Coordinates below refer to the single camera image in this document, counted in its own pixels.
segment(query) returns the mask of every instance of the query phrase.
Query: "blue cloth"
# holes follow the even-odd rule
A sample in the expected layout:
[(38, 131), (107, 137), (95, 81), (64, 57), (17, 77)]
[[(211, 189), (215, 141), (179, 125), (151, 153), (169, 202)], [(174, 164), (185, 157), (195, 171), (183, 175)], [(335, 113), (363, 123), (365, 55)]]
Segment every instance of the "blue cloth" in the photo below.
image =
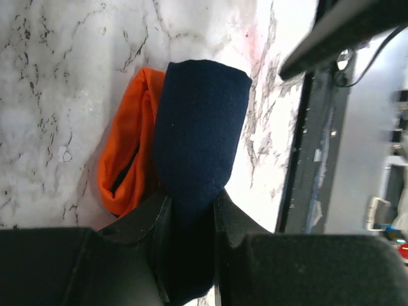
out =
[(153, 160), (173, 200), (171, 304), (210, 289), (214, 278), (211, 204), (231, 177), (251, 79), (212, 61), (170, 63), (157, 111)]

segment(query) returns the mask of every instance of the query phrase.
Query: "black cable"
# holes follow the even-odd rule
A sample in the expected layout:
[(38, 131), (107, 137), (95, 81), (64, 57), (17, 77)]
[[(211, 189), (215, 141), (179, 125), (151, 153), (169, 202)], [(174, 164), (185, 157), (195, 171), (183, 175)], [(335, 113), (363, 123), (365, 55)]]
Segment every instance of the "black cable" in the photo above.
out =
[(337, 87), (341, 87), (341, 88), (348, 88), (348, 87), (352, 87), (354, 85), (356, 85), (359, 81), (362, 80), (362, 78), (365, 76), (365, 74), (367, 73), (367, 71), (371, 68), (371, 66), (373, 65), (373, 63), (375, 62), (375, 60), (377, 59), (378, 55), (380, 55), (380, 53), (384, 50), (385, 46), (398, 34), (400, 34), (405, 28), (407, 28), (408, 25), (401, 25), (399, 27), (397, 27), (394, 31), (391, 32), (390, 35), (387, 36), (387, 38), (381, 43), (381, 45), (378, 47), (378, 49), (375, 51), (375, 54), (373, 55), (373, 57), (371, 58), (370, 62), (368, 63), (367, 67), (364, 69), (363, 73), (358, 77), (357, 81), (355, 81), (352, 84), (348, 84), (348, 85), (342, 85), (338, 83), (338, 78), (334, 79), (334, 85), (336, 85)]

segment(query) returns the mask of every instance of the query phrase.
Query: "black plastic frame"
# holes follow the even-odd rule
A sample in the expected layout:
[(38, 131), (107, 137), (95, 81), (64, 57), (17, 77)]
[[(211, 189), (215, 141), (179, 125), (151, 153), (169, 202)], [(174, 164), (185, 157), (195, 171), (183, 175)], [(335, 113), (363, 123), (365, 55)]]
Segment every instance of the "black plastic frame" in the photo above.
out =
[[(271, 234), (226, 191), (212, 207), (217, 306), (408, 305), (408, 276), (387, 241)], [(168, 303), (170, 224), (171, 199), (158, 190), (99, 233), (0, 231), (0, 305), (181, 306)]]
[[(335, 3), (336, 1), (332, 0), (320, 0), (315, 24)], [(341, 72), (347, 80), (353, 77), (354, 65), (355, 57)], [(329, 62), (315, 72), (305, 75), (276, 232), (324, 231), (344, 114), (350, 93), (350, 88), (334, 85), (335, 77), (339, 77), (339, 72), (334, 62)], [(321, 162), (315, 161), (314, 157), (316, 149), (321, 147), (327, 129), (333, 131), (335, 136), (330, 139), (330, 149), (325, 162), (325, 180), (316, 199), (321, 203), (322, 216), (317, 224), (313, 225), (312, 197), (316, 196), (313, 194), (316, 189), (315, 179), (321, 167)]]

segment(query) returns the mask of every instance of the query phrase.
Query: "fabric fold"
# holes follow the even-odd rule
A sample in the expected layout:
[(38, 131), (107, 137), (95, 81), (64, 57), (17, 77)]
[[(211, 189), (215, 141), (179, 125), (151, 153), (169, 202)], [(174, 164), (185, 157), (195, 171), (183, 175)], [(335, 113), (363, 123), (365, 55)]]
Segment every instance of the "fabric fold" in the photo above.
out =
[(113, 118), (98, 164), (104, 206), (122, 217), (158, 187), (152, 142), (165, 73), (142, 68), (132, 79)]

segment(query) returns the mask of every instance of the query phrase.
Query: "white marble surface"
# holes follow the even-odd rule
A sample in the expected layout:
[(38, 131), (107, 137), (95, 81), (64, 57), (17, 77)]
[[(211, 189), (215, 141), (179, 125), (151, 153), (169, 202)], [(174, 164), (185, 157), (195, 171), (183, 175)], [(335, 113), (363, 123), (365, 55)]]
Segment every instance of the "white marble surface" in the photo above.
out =
[(316, 3), (2, 0), (0, 227), (112, 222), (96, 161), (130, 78), (143, 65), (213, 59), (254, 80), (228, 191), (273, 230), (302, 84), (282, 83), (277, 69)]

